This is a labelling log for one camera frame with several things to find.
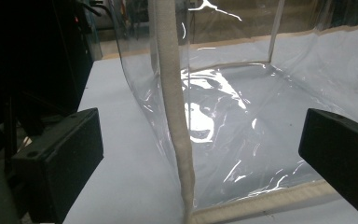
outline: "plastic storage bag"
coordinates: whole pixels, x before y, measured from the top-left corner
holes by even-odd
[[[358,122],[358,1],[127,0],[115,10],[124,73],[179,174],[184,221],[334,193],[297,149],[310,107]]]

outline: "white surface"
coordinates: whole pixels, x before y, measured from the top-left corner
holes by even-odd
[[[104,159],[64,223],[180,223],[177,176],[159,154],[119,59],[94,64],[79,110],[91,107],[100,111]],[[358,213],[338,199],[235,223],[358,223]]]

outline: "screw hole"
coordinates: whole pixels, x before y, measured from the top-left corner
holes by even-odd
[[[30,153],[27,154],[27,157],[29,157],[29,158],[32,158],[32,157],[35,157],[35,156],[37,156],[37,152],[35,152],[35,151],[30,152]]]

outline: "clear vinyl sheet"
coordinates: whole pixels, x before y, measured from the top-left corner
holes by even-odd
[[[321,179],[298,156],[298,145],[308,108],[358,122],[358,1],[175,3],[194,209]],[[147,21],[117,19],[118,46],[174,174],[152,4]]]

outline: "beige fabric trim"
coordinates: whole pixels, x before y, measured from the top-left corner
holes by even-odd
[[[176,152],[182,198],[185,204],[185,222],[188,222],[191,210],[193,209],[195,177],[180,77],[174,0],[155,0],[154,10],[165,113],[172,144]]]
[[[206,224],[227,221],[334,193],[337,192],[325,180],[309,182],[196,211],[193,213],[190,223]]]

